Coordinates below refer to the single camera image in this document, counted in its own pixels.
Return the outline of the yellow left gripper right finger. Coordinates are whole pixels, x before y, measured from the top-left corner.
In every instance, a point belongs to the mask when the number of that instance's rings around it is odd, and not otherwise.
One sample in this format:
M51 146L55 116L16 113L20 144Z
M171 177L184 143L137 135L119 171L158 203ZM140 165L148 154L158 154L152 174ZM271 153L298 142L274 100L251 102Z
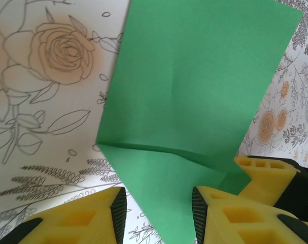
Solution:
M192 212L197 243L308 243L295 215L211 187L193 187Z

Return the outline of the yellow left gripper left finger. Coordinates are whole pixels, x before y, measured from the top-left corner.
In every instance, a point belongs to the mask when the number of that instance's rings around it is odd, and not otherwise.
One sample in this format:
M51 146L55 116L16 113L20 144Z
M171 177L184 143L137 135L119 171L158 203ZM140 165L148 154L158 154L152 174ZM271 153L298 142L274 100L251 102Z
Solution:
M126 217L126 190L111 187L31 216L0 243L123 243Z

